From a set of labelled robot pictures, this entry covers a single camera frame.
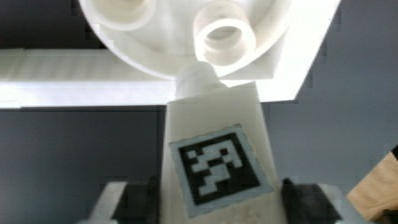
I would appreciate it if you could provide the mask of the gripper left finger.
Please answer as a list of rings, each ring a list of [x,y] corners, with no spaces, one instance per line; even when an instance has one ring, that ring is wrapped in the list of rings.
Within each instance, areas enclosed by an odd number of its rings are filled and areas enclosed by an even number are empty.
[[[85,224],[158,224],[158,178],[107,183]]]

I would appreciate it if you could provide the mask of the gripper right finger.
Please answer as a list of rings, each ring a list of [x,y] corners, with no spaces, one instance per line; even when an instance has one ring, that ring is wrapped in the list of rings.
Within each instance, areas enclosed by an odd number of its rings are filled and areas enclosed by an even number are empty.
[[[282,205],[288,224],[359,224],[359,217],[341,192],[323,184],[282,180]]]

